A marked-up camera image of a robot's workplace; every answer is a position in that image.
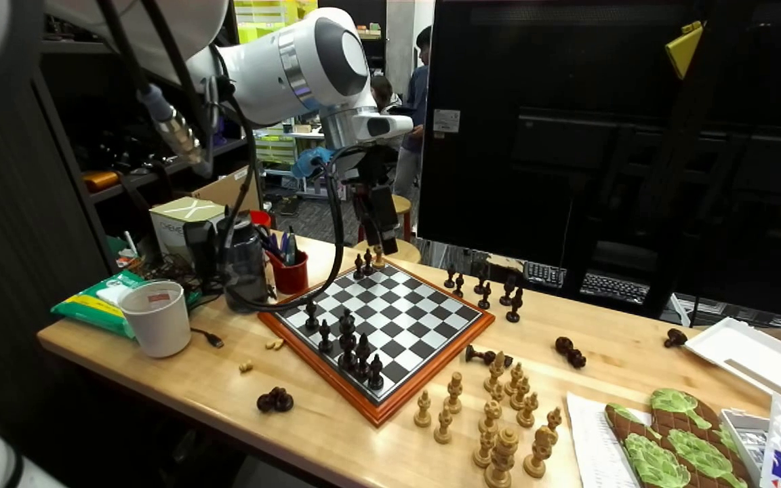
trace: chess pawn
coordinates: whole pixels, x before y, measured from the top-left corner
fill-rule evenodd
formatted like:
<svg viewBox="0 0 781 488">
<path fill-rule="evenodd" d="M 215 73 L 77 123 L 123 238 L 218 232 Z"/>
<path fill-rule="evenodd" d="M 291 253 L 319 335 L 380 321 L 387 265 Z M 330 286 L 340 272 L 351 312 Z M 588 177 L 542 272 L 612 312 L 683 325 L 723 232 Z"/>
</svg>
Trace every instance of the chess pawn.
<svg viewBox="0 0 781 488">
<path fill-rule="evenodd" d="M 506 394 L 506 397 L 516 397 L 521 381 L 523 381 L 523 366 L 516 363 L 516 366 L 509 368 L 509 381 L 504 382 L 504 394 Z"/>
<path fill-rule="evenodd" d="M 448 432 L 451 420 L 454 420 L 454 412 L 451 412 L 451 410 L 443 410 L 443 412 L 439 412 L 439 428 L 433 432 L 433 440 L 436 440 L 439 446 L 448 446 L 448 442 L 454 440 L 454 434 Z"/>
<path fill-rule="evenodd" d="M 494 442 L 497 442 L 497 427 L 494 428 L 483 428 L 481 432 L 481 446 L 471 452 L 471 465 L 475 467 L 481 467 L 481 469 L 492 467 Z"/>
<path fill-rule="evenodd" d="M 501 385 L 498 385 L 498 377 L 504 373 L 504 354 L 498 351 L 494 363 L 492 363 L 492 377 L 483 382 L 483 387 L 497 400 L 501 402 Z"/>
<path fill-rule="evenodd" d="M 464 377 L 456 373 L 448 382 L 448 400 L 445 400 L 445 410 L 451 410 L 454 416 L 460 412 L 460 394 L 464 394 Z"/>
<path fill-rule="evenodd" d="M 561 410 L 555 406 L 555 410 L 547 412 L 547 428 L 555 432 L 559 424 L 561 424 Z"/>
<path fill-rule="evenodd" d="M 501 419 L 501 406 L 497 402 L 483 404 L 483 420 L 477 424 L 481 432 L 492 432 Z"/>
<path fill-rule="evenodd" d="M 418 412 L 416 412 L 416 427 L 428 428 L 432 419 L 428 419 L 428 394 L 424 390 L 418 400 Z"/>
<path fill-rule="evenodd" d="M 550 448 L 554 448 L 554 432 L 547 428 L 536 428 L 534 432 L 534 442 L 532 442 L 532 452 L 523 458 L 523 471 L 534 480 L 546 478 L 546 458 L 550 458 Z"/>
<path fill-rule="evenodd" d="M 513 432 L 501 432 L 494 442 L 492 467 L 483 471 L 487 488 L 506 488 L 506 471 L 516 467 L 517 438 Z"/>
<path fill-rule="evenodd" d="M 523 410 L 525 397 L 530 397 L 530 377 L 521 381 L 516 397 L 509 400 L 509 406 Z"/>
<path fill-rule="evenodd" d="M 525 400 L 523 400 L 523 404 L 521 404 L 521 412 L 517 412 L 517 424 L 523 427 L 523 428 L 532 428 L 532 424 L 534 424 L 534 412 L 536 410 L 536 397 L 534 394 L 530 394 Z"/>
</svg>

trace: pen holder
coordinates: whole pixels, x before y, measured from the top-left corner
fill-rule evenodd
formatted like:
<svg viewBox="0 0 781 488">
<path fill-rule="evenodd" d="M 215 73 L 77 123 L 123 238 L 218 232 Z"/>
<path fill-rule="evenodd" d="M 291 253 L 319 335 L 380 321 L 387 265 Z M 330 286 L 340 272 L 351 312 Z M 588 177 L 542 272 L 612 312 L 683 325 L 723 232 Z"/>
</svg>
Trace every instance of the pen holder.
<svg viewBox="0 0 781 488">
<path fill-rule="evenodd" d="M 269 255 L 269 257 L 271 257 L 271 265 L 275 265 L 275 276 L 276 276 L 276 291 L 280 294 L 294 297 L 294 294 L 303 294 L 306 291 L 306 286 L 309 286 L 309 275 L 306 275 L 309 255 L 306 253 L 298 253 L 294 265 L 288 265 L 276 255 Z"/>
</svg>

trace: chessboard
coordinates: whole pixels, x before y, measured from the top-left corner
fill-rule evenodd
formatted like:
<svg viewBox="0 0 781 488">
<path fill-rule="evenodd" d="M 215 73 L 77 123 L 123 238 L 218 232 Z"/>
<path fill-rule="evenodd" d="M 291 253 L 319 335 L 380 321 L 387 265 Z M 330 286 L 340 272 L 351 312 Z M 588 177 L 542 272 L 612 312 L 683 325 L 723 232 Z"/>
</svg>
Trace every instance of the chessboard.
<svg viewBox="0 0 781 488">
<path fill-rule="evenodd" d="M 383 427 L 494 314 L 383 264 L 368 275 L 345 272 L 309 307 L 261 312 L 261 321 L 364 419 Z"/>
</svg>

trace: red object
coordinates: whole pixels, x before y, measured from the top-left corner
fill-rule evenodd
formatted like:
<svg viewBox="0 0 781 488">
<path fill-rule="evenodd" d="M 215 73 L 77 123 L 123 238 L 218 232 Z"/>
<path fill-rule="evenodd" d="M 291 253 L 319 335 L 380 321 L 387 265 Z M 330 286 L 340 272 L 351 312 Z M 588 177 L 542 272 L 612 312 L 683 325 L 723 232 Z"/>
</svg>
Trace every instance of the red object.
<svg viewBox="0 0 781 488">
<path fill-rule="evenodd" d="M 294 265 L 285 265 L 275 253 L 269 253 L 271 265 L 275 265 L 275 276 L 276 276 L 276 291 L 295 297 L 303 294 L 309 286 L 309 275 L 306 275 L 306 264 L 309 255 L 298 253 L 298 260 Z"/>
<path fill-rule="evenodd" d="M 271 213 L 250 213 L 250 219 L 261 227 L 275 227 Z"/>
</svg>

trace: electronics equipment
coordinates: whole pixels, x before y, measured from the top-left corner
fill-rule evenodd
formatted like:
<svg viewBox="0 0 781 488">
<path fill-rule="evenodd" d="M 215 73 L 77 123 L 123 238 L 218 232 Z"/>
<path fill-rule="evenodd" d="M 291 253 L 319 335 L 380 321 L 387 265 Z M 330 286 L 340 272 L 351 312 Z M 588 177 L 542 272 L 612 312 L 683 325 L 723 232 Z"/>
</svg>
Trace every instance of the electronics equipment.
<svg viewBox="0 0 781 488">
<path fill-rule="evenodd" d="M 595 214 L 597 238 L 639 241 L 629 217 L 683 131 L 664 44 L 709 7 L 436 0 L 421 233 L 561 269 Z M 679 291 L 781 309 L 781 2 L 759 0 L 714 77 L 681 180 L 653 188 L 672 204 L 647 244 L 683 241 Z"/>
</svg>

